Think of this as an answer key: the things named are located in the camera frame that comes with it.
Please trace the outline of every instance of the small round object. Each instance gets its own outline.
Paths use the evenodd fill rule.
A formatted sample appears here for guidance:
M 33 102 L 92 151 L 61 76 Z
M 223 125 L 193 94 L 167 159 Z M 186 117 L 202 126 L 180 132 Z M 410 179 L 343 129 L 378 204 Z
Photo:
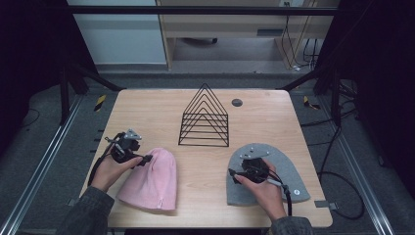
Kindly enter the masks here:
M 232 100 L 232 105 L 235 106 L 235 107 L 241 107 L 242 104 L 243 104 L 243 102 L 240 99 L 233 99 Z

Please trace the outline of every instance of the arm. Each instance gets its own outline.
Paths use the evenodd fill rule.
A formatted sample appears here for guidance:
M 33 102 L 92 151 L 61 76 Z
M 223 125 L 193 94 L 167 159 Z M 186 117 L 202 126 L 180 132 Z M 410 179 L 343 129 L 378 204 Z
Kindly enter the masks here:
M 69 211 L 56 234 L 107 234 L 108 215 L 114 204 L 107 191 L 124 172 L 141 161 L 142 158 L 135 158 L 118 164 L 112 157 L 106 156 L 97 168 L 91 186 Z
M 264 161 L 271 170 L 275 171 L 273 164 Z M 256 184 L 242 175 L 235 175 L 235 178 L 255 195 L 259 205 L 268 214 L 272 222 L 272 234 L 313 234 L 307 218 L 287 216 L 280 187 L 266 180 Z

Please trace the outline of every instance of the gray fabric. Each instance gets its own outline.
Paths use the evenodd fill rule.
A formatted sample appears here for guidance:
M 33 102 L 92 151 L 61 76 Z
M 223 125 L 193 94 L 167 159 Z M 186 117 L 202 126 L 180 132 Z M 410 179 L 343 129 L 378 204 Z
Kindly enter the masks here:
M 113 205 L 114 199 L 108 194 L 97 188 L 88 187 L 62 221 L 56 234 L 107 234 L 108 215 Z
M 257 150 L 257 152 L 263 153 L 262 155 L 252 156 L 253 159 L 262 157 L 275 165 L 277 174 L 284 184 L 289 186 L 293 203 L 303 202 L 310 198 L 305 189 L 305 185 L 291 160 L 277 148 L 270 145 L 252 143 L 238 149 L 232 155 L 228 168 L 234 169 L 237 172 L 242 172 L 242 160 L 243 158 L 246 158 L 246 153 L 249 153 L 252 148 Z M 245 188 L 244 185 L 235 184 L 232 177 L 229 175 L 229 172 L 226 173 L 226 196 L 228 205 L 242 206 L 257 204 L 254 195 Z M 286 200 L 286 195 L 284 193 L 282 196 L 283 200 Z
M 313 235 L 310 221 L 305 217 L 287 216 L 272 221 L 272 234 L 275 235 Z

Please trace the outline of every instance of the aluminum rail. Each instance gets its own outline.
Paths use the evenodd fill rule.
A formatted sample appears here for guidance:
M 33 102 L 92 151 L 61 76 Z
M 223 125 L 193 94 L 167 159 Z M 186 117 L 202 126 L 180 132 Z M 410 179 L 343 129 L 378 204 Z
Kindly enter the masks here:
M 330 116 L 329 111 L 329 104 L 328 102 L 318 97 L 319 103 L 322 104 L 322 108 L 326 113 L 326 116 Z M 375 226 L 378 234 L 380 235 L 393 235 L 394 231 L 391 227 L 391 224 L 385 215 L 382 206 L 376 197 L 375 192 L 372 189 L 366 175 L 363 173 L 362 168 L 360 167 L 359 163 L 356 160 L 356 157 L 353 154 L 353 151 L 347 144 L 347 140 L 343 134 L 340 133 L 339 141 L 344 153 L 344 159 L 346 161 L 346 165 L 350 172 L 351 177 L 353 178 L 356 188 L 358 189 L 360 195 L 362 196 L 364 205 L 366 206 L 366 210 L 369 213 L 370 217 L 372 218 L 373 225 Z
M 19 198 L 18 202 L 16 203 L 13 211 L 7 217 L 6 221 L 0 228 L 1 235 L 14 235 L 19 229 L 23 218 L 29 209 L 31 202 L 33 201 L 34 197 L 38 189 L 40 188 L 43 179 L 45 178 L 50 165 L 52 164 L 55 156 L 57 155 L 71 124 L 77 114 L 79 109 L 80 103 L 82 102 L 83 97 L 76 95 L 75 100 L 72 103 L 70 109 L 70 115 L 67 121 L 61 125 L 55 136 L 53 137 L 51 143 L 49 144 L 48 149 L 46 150 L 45 154 L 42 157 L 39 165 L 37 166 L 36 171 L 31 176 L 30 181 L 27 183 L 21 197 Z

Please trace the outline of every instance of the metal bracket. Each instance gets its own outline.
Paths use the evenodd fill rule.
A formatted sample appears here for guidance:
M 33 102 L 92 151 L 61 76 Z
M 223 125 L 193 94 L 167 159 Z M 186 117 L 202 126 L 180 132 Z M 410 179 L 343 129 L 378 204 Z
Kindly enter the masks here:
M 250 160 L 250 159 L 259 159 L 259 158 L 267 157 L 267 156 L 269 156 L 269 152 L 251 148 L 248 152 L 246 152 L 244 155 L 240 155 L 239 157 L 244 160 Z
M 331 211 L 339 209 L 337 203 L 329 203 L 327 201 L 314 201 L 314 204 L 317 208 L 329 208 Z
M 138 139 L 141 140 L 141 136 L 137 133 L 135 133 L 135 131 L 131 128 L 129 128 L 127 130 L 127 132 L 125 133 L 124 139 Z

